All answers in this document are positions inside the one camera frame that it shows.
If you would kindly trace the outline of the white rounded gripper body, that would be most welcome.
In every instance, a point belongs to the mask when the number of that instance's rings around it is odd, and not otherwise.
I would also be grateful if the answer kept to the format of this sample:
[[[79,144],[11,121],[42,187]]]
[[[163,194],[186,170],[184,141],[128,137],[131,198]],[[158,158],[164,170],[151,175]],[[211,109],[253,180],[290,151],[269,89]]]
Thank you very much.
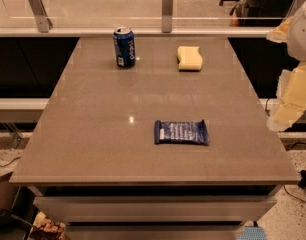
[[[296,11],[290,23],[287,48],[291,57],[306,62],[306,1]]]

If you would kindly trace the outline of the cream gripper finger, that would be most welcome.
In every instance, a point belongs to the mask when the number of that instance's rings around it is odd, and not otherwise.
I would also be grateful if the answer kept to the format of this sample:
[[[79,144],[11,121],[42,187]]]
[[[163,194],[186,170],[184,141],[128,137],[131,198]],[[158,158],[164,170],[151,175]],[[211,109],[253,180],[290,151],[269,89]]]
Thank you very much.
[[[267,127],[271,131],[282,132],[297,122],[306,111],[306,63],[301,63],[292,71],[282,71],[276,96]]]
[[[275,43],[286,43],[288,41],[288,33],[292,17],[284,19],[277,27],[271,30],[266,39]]]

